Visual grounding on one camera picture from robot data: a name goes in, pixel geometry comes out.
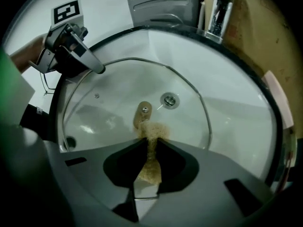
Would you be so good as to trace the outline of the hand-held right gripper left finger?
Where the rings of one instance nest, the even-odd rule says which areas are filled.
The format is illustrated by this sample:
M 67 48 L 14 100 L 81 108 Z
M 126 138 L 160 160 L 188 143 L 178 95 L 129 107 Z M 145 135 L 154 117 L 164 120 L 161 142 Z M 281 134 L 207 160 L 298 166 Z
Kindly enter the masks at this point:
M 65 153 L 51 141 L 44 144 L 72 227 L 144 227 L 134 181 L 146 161 L 146 139 Z

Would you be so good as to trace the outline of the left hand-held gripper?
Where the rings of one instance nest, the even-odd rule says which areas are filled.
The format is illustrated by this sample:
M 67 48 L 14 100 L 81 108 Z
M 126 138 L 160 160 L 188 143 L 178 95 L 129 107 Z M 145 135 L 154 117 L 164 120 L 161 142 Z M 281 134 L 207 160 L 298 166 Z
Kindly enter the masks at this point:
M 90 69 L 97 74 L 105 66 L 83 43 L 88 34 L 80 0 L 72 0 L 51 10 L 51 27 L 36 63 L 29 64 L 42 74 L 57 71 L 73 78 Z

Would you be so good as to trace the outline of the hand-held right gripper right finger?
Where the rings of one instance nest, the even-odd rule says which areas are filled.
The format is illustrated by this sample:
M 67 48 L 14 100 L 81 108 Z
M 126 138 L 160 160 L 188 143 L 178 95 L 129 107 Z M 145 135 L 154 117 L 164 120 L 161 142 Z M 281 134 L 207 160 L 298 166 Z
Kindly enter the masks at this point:
M 176 141 L 157 141 L 158 199 L 140 220 L 147 227 L 236 227 L 273 197 L 230 158 Z

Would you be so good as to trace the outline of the glass pot lid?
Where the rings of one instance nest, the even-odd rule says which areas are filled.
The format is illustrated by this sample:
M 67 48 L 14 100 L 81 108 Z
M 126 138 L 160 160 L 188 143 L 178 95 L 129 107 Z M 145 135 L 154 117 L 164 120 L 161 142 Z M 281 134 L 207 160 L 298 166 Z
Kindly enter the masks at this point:
M 161 105 L 160 97 L 166 92 L 179 96 L 176 109 Z M 113 61 L 104 74 L 84 72 L 68 85 L 58 136 L 65 152 L 108 147 L 146 139 L 137 134 L 144 121 L 166 125 L 165 141 L 203 150 L 210 145 L 209 113 L 197 88 L 175 69 L 139 58 Z M 158 198 L 159 186 L 137 176 L 134 198 Z

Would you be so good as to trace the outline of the yellow sponge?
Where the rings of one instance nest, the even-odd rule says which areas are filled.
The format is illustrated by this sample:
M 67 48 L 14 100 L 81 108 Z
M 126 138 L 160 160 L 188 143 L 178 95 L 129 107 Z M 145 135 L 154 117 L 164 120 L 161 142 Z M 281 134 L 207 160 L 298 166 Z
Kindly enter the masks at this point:
M 156 159 L 158 138 L 168 139 L 169 128 L 159 122 L 144 121 L 139 123 L 137 134 L 139 138 L 147 139 L 147 160 L 138 174 L 140 180 L 152 185 L 161 183 L 161 168 Z

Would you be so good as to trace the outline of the person's left forearm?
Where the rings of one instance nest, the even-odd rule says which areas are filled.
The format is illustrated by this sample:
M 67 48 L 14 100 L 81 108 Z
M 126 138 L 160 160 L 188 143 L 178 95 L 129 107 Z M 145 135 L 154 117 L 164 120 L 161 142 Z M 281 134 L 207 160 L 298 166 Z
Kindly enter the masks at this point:
M 30 67 L 29 61 L 33 63 L 38 61 L 41 51 L 45 47 L 46 36 L 47 34 L 37 36 L 10 55 L 20 73 L 25 72 Z

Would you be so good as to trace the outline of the white sink basin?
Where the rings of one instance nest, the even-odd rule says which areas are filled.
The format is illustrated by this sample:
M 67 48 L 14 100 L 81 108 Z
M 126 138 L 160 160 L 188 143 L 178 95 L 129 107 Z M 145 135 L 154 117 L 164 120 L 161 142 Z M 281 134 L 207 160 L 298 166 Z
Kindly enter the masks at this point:
M 155 30 L 128 34 L 93 53 L 106 66 L 125 58 L 139 58 L 171 67 L 185 76 L 202 95 L 209 113 L 212 137 L 204 150 L 230 158 L 265 182 L 276 141 L 273 110 L 257 85 L 234 62 L 199 42 Z M 67 86 L 80 75 L 63 81 L 56 110 L 57 130 Z M 65 153 L 58 135 L 56 140 Z

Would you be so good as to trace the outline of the chrome sink drain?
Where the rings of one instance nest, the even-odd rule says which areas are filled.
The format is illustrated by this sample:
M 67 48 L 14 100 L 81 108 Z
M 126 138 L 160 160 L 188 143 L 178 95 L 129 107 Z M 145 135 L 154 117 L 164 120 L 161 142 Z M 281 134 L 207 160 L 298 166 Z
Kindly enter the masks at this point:
M 177 94 L 166 92 L 160 97 L 161 105 L 166 109 L 176 109 L 180 104 L 180 99 Z

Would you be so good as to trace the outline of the dark ribbed washing machine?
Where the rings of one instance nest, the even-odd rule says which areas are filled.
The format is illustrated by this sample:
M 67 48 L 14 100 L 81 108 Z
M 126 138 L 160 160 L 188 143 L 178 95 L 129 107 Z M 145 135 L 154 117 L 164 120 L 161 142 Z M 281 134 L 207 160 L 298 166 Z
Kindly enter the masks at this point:
M 199 0 L 127 0 L 134 25 L 167 22 L 196 27 Z

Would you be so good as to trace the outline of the chrome faucet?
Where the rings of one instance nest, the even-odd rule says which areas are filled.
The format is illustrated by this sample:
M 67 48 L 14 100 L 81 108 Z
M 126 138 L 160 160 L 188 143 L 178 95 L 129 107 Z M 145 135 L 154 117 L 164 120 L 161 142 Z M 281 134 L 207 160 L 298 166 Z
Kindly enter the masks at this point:
M 234 0 L 202 0 L 197 32 L 220 44 L 230 20 Z

